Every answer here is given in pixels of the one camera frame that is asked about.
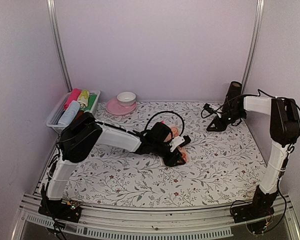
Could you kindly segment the orange patterned towel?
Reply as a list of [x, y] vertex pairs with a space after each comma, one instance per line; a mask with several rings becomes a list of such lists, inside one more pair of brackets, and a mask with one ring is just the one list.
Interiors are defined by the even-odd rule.
[[169, 133], [163, 140], [170, 146], [170, 153], [174, 154], [169, 156], [168, 160], [163, 160], [164, 164], [168, 167], [182, 166], [188, 162], [187, 151], [185, 145], [189, 143], [189, 139], [182, 136], [181, 130], [175, 124], [168, 124]]

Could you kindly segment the light blue towel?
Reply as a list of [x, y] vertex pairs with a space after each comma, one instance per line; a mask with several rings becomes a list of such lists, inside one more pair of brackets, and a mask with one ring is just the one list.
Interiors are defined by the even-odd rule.
[[76, 117], [81, 106], [77, 101], [72, 101], [69, 107], [58, 120], [58, 125], [69, 125]]

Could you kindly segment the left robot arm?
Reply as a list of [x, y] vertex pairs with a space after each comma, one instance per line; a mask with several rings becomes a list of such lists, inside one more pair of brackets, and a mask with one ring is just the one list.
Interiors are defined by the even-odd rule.
[[141, 132], [127, 131], [98, 121], [86, 112], [60, 135], [58, 160], [52, 165], [52, 175], [41, 191], [43, 200], [46, 200], [44, 207], [53, 217], [64, 213], [64, 205], [60, 201], [71, 173], [89, 156], [95, 144], [120, 148], [137, 155], [154, 154], [161, 157], [166, 166], [176, 167], [185, 164], [179, 148], [190, 141], [187, 135], [174, 136], [172, 129], [163, 122], [156, 122], [151, 129]]

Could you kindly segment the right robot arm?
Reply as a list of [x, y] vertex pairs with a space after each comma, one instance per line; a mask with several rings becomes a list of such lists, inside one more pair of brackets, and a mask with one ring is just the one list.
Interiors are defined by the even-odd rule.
[[252, 204], [248, 208], [252, 218], [259, 218], [276, 199], [289, 154], [294, 151], [294, 145], [300, 136], [299, 106], [292, 98], [244, 94], [226, 100], [217, 108], [206, 103], [203, 109], [215, 116], [206, 129], [208, 132], [225, 131], [228, 125], [245, 119], [247, 112], [270, 117], [271, 153], [264, 177], [256, 187]]

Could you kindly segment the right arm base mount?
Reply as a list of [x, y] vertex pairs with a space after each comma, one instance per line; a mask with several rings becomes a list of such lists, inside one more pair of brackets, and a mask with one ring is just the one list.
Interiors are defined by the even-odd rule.
[[274, 214], [272, 206], [255, 208], [252, 203], [243, 200], [235, 200], [229, 209], [235, 223], [252, 221], [260, 218], [271, 217]]

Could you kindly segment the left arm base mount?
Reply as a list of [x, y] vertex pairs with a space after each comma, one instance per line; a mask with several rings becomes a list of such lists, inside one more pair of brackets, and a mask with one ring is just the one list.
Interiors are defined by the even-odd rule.
[[65, 203], [62, 200], [50, 200], [47, 196], [43, 196], [38, 213], [53, 219], [78, 223], [82, 208], [71, 203]]

